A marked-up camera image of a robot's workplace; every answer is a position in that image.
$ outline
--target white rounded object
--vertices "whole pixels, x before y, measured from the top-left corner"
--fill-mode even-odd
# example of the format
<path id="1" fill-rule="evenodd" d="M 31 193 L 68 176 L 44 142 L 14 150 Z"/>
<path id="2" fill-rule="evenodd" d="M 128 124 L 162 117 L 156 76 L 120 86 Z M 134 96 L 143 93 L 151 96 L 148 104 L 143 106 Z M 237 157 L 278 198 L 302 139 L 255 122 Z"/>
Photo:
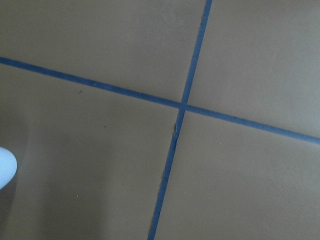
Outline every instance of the white rounded object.
<path id="1" fill-rule="evenodd" d="M 7 149 L 0 147 L 0 189 L 14 177 L 17 171 L 17 160 Z"/>

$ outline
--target white object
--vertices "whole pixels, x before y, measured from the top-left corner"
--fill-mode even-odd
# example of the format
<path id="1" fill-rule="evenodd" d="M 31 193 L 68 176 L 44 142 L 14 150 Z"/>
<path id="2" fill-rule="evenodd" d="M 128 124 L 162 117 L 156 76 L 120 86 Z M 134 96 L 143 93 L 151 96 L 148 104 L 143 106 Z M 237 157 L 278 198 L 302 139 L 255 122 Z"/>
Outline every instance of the white object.
<path id="1" fill-rule="evenodd" d="M 7 149 L 0 147 L 0 189 L 14 177 L 17 171 L 17 160 Z"/>

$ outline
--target blue line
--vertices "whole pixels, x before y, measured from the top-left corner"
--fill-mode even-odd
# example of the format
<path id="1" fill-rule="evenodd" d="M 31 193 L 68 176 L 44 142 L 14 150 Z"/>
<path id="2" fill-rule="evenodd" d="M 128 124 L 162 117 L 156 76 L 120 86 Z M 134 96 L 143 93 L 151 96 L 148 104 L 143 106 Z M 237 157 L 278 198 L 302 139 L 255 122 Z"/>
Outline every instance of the blue line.
<path id="1" fill-rule="evenodd" d="M 263 123 L 259 123 L 256 121 L 251 121 L 251 120 L 247 120 L 244 118 L 239 118 L 239 117 L 227 115 L 227 114 L 216 112 L 216 111 L 211 111 L 211 110 L 204 109 L 201 107 L 188 105 L 186 107 L 186 110 L 189 112 L 196 113 L 196 114 L 201 114 L 201 115 L 213 117 L 215 119 L 221 119 L 221 120 L 228 121 L 231 123 L 241 124 L 241 125 L 244 125 L 247 127 L 267 131 L 267 132 L 274 133 L 274 134 L 283 135 L 283 136 L 286 136 L 289 138 L 299 139 L 299 140 L 314 143 L 314 144 L 320 144 L 320 138 L 317 138 L 314 136 L 309 136 L 309 135 L 305 135 L 302 133 L 298 133 L 298 132 L 294 132 L 294 131 L 290 131 L 290 130 L 285 130 L 285 129 L 282 129 L 279 127 L 270 126 L 267 124 L 263 124 Z"/>
<path id="2" fill-rule="evenodd" d="M 83 78 L 83 77 L 51 70 L 51 69 L 48 69 L 45 67 L 35 66 L 35 65 L 32 65 L 29 63 L 25 63 L 25 62 L 17 61 L 17 60 L 12 60 L 12 59 L 9 59 L 6 57 L 0 56 L 0 63 L 4 64 L 4 65 L 16 67 L 19 69 L 24 69 L 24 70 L 28 70 L 31 72 L 35 72 L 38 74 L 43 74 L 43 75 L 51 76 L 54 78 L 67 80 L 67 81 L 74 82 L 77 84 L 87 85 L 87 86 L 94 87 L 97 89 L 107 90 L 107 91 L 114 92 L 117 94 L 122 94 L 122 95 L 130 96 L 130 97 L 134 97 L 137 99 L 142 99 L 142 100 L 150 101 L 150 102 L 157 103 L 157 104 L 162 104 L 162 105 L 177 108 L 177 109 L 180 107 L 180 103 L 177 101 L 172 101 L 172 100 L 168 100 L 168 99 L 165 99 L 162 97 L 153 96 L 150 94 L 146 94 L 146 93 L 142 93 L 142 92 L 133 91 L 133 90 L 129 90 L 126 88 L 110 85 L 107 83 L 94 81 L 94 80 L 90 80 L 87 78 Z"/>
<path id="3" fill-rule="evenodd" d="M 167 190 L 170 172 L 171 172 L 172 164 L 173 164 L 175 153 L 176 153 L 177 142 L 178 142 L 181 127 L 184 121 L 184 116 L 185 116 L 186 107 L 188 104 L 191 86 L 194 80 L 196 67 L 199 59 L 199 54 L 200 54 L 202 42 L 204 39 L 205 31 L 206 31 L 211 4 L 212 4 L 212 0 L 206 0 L 204 10 L 203 10 L 203 15 L 201 18 L 200 27 L 198 30 L 198 34 L 197 34 L 197 38 L 196 38 L 196 42 L 195 42 L 195 46 L 192 54 L 189 72 L 188 72 L 184 90 L 183 90 L 179 112 L 175 122 L 175 132 L 172 135 L 170 148 L 169 148 L 168 156 L 166 158 L 163 176 L 160 184 L 160 189 L 156 199 L 156 204 L 153 212 L 152 223 L 151 223 L 151 228 L 148 235 L 148 240 L 154 240 L 156 236 L 156 231 L 159 223 L 162 206 L 164 203 L 164 198 Z"/>

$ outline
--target floor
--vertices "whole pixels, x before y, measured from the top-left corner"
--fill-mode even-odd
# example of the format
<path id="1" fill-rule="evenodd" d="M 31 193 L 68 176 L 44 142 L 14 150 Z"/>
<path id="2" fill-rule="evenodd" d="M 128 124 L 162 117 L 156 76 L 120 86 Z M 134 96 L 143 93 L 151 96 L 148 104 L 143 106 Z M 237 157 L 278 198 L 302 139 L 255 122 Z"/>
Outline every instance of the floor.
<path id="1" fill-rule="evenodd" d="M 1 1 L 1 239 L 320 239 L 319 12 Z"/>

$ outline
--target blue grout line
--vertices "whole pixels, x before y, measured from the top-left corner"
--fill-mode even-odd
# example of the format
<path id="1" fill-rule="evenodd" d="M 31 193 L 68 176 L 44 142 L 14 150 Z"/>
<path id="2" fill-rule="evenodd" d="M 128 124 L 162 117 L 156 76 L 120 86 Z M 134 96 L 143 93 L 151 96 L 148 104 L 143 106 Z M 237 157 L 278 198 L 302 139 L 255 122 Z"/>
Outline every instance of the blue grout line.
<path id="1" fill-rule="evenodd" d="M 117 94 L 122 94 L 122 95 L 130 96 L 130 97 L 134 97 L 134 98 L 137 98 L 137 99 L 142 99 L 142 100 L 150 101 L 150 102 L 157 103 L 157 104 L 166 105 L 166 106 L 177 108 L 177 109 L 180 107 L 180 103 L 177 102 L 177 101 L 172 101 L 172 100 L 165 99 L 165 98 L 162 98 L 162 97 L 153 96 L 153 95 L 150 95 L 150 94 L 146 94 L 146 93 L 142 93 L 142 92 L 133 91 L 133 90 L 129 90 L 129 89 L 126 89 L 126 88 L 110 85 L 110 84 L 107 84 L 107 83 L 90 80 L 90 79 L 87 79 L 87 78 L 84 78 L 84 77 L 79 77 L 79 76 L 75 76 L 75 75 L 71 75 L 71 74 L 67 74 L 67 73 L 51 70 L 51 69 L 48 69 L 48 68 L 45 68 L 45 67 L 35 66 L 35 65 L 32 65 L 32 64 L 29 64 L 29 63 L 25 63 L 25 62 L 22 62 L 22 61 L 9 59 L 9 58 L 6 58 L 6 57 L 1 57 L 0 56 L 0 63 L 4 64 L 4 65 L 11 66 L 11 67 L 16 67 L 16 68 L 19 68 L 19 69 L 28 70 L 28 71 L 35 72 L 35 73 L 38 73 L 38 74 L 43 74 L 43 75 L 51 76 L 51 77 L 54 77 L 54 78 L 67 80 L 67 81 L 74 82 L 74 83 L 77 83 L 77 84 L 87 85 L 87 86 L 94 87 L 94 88 L 97 88 L 97 89 L 108 90 L 110 92 L 114 92 L 114 93 L 117 93 Z"/>
<path id="2" fill-rule="evenodd" d="M 164 203 L 164 198 L 167 190 L 170 172 L 171 172 L 172 164 L 173 164 L 175 153 L 176 153 L 176 147 L 177 147 L 181 127 L 184 121 L 188 99 L 189 99 L 192 83 L 193 83 L 195 72 L 196 72 L 196 67 L 199 59 L 202 42 L 203 42 L 205 31 L 206 31 L 211 4 L 212 4 L 212 0 L 206 0 L 195 46 L 193 49 L 193 54 L 192 54 L 192 59 L 191 59 L 187 79 L 186 79 L 184 90 L 183 90 L 179 112 L 175 122 L 175 132 L 172 135 L 169 152 L 166 158 L 163 176 L 160 184 L 160 189 L 159 189 L 156 203 L 155 203 L 155 208 L 154 208 L 152 222 L 151 222 L 151 228 L 147 238 L 148 240 L 154 240 L 156 236 L 156 231 L 157 231 L 157 227 L 160 219 L 162 206 Z"/>
<path id="3" fill-rule="evenodd" d="M 241 124 L 241 125 L 244 125 L 244 126 L 247 126 L 247 127 L 251 127 L 251 128 L 267 131 L 267 132 L 278 134 L 278 135 L 283 135 L 283 136 L 286 136 L 286 137 L 289 137 L 289 138 L 299 139 L 299 140 L 310 142 L 310 143 L 314 143 L 314 144 L 320 144 L 320 138 L 317 138 L 317 137 L 314 137 L 314 136 L 309 136 L 309 135 L 305 135 L 305 134 L 302 134 L 302 133 L 286 130 L 286 129 L 283 129 L 283 128 L 279 128 L 279 127 L 275 127 L 275 126 L 259 123 L 259 122 L 256 122 L 256 121 L 251 121 L 251 120 L 247 120 L 247 119 L 244 119 L 244 118 L 239 118 L 239 117 L 227 115 L 227 114 L 224 114 L 224 113 L 211 111 L 211 110 L 204 109 L 204 108 L 201 108 L 201 107 L 188 105 L 186 107 L 186 110 L 189 111 L 189 112 L 196 113 L 196 114 L 209 116 L 209 117 L 212 117 L 212 118 L 215 118 L 215 119 L 221 119 L 221 120 L 228 121 L 228 122 L 231 122 L 231 123 Z"/>

